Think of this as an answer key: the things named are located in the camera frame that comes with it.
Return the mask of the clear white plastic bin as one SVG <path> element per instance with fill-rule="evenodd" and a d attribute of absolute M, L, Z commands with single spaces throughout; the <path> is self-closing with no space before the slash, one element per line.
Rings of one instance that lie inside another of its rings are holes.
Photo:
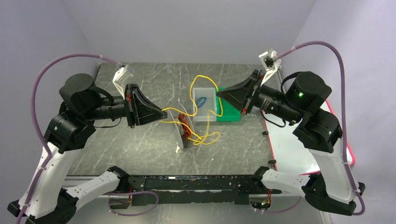
<path fill-rule="evenodd" d="M 194 122 L 216 121 L 216 90 L 213 87 L 193 87 L 192 97 L 197 107 L 193 105 Z"/>

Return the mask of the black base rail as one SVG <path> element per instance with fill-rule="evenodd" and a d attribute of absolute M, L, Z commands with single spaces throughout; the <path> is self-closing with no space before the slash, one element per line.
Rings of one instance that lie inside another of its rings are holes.
<path fill-rule="evenodd" d="M 266 198 L 268 190 L 252 175 L 160 176 L 131 175 L 130 189 L 143 192 L 132 197 L 132 205 L 183 203 L 234 203 L 248 205 L 254 196 Z"/>

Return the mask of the pink framed whiteboard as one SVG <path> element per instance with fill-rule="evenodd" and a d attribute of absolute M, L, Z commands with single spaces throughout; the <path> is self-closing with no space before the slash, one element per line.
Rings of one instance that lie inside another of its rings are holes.
<path fill-rule="evenodd" d="M 297 125 L 278 127 L 271 124 L 270 121 L 280 124 L 282 122 L 280 118 L 272 114 L 267 114 L 265 117 L 267 120 L 264 121 L 264 124 L 268 131 L 270 148 L 276 160 L 277 171 L 300 175 L 318 173 L 320 168 L 313 155 L 292 133 Z"/>

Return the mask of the white cable spool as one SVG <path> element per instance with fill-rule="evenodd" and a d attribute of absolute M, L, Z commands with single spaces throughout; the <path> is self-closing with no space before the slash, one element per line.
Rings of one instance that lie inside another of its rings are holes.
<path fill-rule="evenodd" d="M 170 121 L 177 121 L 177 123 L 172 123 L 172 125 L 177 140 L 176 153 L 178 153 L 178 151 L 184 149 L 190 144 L 190 140 L 188 140 L 188 138 L 192 138 L 192 136 L 194 136 L 186 125 L 191 129 L 191 131 L 195 132 L 195 130 L 189 116 L 174 110 L 169 110 L 168 115 L 170 115 Z"/>

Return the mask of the green plastic bin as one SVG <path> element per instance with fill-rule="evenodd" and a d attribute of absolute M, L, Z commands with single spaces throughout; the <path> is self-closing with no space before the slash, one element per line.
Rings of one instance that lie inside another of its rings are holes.
<path fill-rule="evenodd" d="M 222 108 L 223 108 L 223 115 L 221 117 L 216 116 L 216 121 L 217 122 L 236 122 L 240 121 L 240 111 L 235 109 L 232 105 L 230 105 L 228 102 L 225 100 L 216 97 L 216 114 L 221 114 L 221 108 L 220 108 L 220 101 L 222 103 Z"/>

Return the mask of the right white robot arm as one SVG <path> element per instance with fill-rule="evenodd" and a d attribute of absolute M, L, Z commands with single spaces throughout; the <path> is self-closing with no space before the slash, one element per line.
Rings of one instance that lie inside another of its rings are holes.
<path fill-rule="evenodd" d="M 253 182 L 263 190 L 282 190 L 303 197 L 312 207 L 329 213 L 355 215 L 356 198 L 361 198 L 365 184 L 353 179 L 343 144 L 342 126 L 337 117 L 321 108 L 332 89 L 310 71 L 290 76 L 293 83 L 287 92 L 262 83 L 255 70 L 243 82 L 224 88 L 217 96 L 242 114 L 257 107 L 267 114 L 295 125 L 293 134 L 313 155 L 320 172 L 295 175 L 260 167 Z"/>

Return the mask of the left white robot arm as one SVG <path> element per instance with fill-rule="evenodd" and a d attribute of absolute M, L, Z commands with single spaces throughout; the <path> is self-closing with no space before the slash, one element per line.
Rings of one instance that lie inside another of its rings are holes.
<path fill-rule="evenodd" d="M 96 131 L 96 120 L 126 118 L 134 128 L 167 118 L 136 84 L 127 84 L 114 97 L 97 87 L 90 75 L 80 73 L 68 78 L 59 93 L 63 102 L 45 132 L 35 175 L 24 196 L 7 208 L 18 219 L 26 217 L 28 224 L 65 224 L 95 198 L 131 190 L 129 174 L 117 166 L 78 186 L 63 187 L 73 161 Z"/>

